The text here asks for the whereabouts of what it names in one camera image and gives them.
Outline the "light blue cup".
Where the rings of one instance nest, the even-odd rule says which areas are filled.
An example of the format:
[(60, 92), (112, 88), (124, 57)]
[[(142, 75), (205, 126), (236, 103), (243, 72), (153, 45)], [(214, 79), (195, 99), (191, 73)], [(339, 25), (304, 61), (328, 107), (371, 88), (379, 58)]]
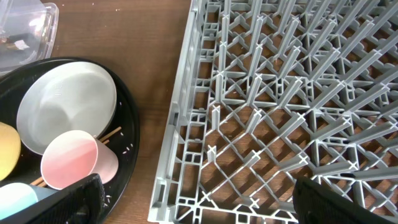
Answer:
[(54, 189), (14, 182), (1, 187), (1, 220), (53, 195)]

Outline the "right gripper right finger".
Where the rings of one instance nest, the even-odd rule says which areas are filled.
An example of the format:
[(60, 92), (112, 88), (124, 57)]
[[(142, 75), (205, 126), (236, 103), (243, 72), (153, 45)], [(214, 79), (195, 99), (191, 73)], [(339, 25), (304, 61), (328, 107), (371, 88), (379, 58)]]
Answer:
[(293, 192), (300, 224), (392, 224), (307, 177), (299, 177)]

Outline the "grey round plate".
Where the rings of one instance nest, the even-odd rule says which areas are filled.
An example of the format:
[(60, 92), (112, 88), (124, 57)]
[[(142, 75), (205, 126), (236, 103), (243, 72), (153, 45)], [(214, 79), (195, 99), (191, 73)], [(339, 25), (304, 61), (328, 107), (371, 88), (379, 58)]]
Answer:
[(17, 110), (17, 131), (26, 148), (42, 155), (67, 131), (102, 135), (116, 103), (116, 84), (103, 67), (91, 62), (66, 63), (47, 71), (25, 93)]

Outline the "round black serving tray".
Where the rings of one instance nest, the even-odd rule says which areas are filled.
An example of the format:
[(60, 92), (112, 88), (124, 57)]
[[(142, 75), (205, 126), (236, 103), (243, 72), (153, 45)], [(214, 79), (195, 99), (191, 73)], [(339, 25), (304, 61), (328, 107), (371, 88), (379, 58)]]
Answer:
[[(24, 65), (1, 77), (1, 122), (16, 127), (17, 110), (21, 100), (33, 83), (51, 69), (72, 62), (89, 62), (78, 57), (55, 57)], [(98, 218), (103, 223), (111, 213), (126, 189), (134, 171), (139, 152), (140, 124), (139, 113), (133, 97), (124, 82), (109, 68), (102, 66), (114, 80), (118, 95), (118, 105), (112, 122), (104, 132), (110, 133), (120, 127), (120, 132), (110, 138), (108, 147), (115, 152), (119, 160), (118, 171), (113, 179), (104, 184), (105, 206)], [(29, 184), (39, 178), (41, 157), (28, 150), (21, 149), (22, 156), (15, 169), (1, 185), (11, 182)]]

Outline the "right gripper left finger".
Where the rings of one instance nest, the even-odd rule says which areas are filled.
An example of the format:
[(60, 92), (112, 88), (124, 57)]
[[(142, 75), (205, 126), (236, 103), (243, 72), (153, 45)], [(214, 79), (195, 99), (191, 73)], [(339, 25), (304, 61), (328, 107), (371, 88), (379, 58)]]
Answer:
[(1, 223), (95, 224), (100, 221), (104, 198), (100, 175), (91, 174), (1, 220)]

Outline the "pink cup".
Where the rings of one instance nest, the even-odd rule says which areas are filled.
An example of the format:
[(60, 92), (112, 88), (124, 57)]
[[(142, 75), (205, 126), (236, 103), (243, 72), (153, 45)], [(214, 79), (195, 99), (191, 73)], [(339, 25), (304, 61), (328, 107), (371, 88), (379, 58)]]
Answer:
[(108, 183), (117, 173), (116, 154), (91, 134), (73, 130), (56, 137), (46, 148), (40, 163), (41, 176), (51, 188), (62, 190), (69, 185), (99, 174)]

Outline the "yellow bowl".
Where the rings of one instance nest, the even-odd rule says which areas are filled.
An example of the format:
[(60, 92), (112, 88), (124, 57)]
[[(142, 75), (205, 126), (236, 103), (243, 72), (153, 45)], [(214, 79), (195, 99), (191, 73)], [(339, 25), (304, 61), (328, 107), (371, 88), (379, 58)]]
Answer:
[(15, 168), (21, 154), (19, 133), (10, 125), (1, 123), (1, 180)]

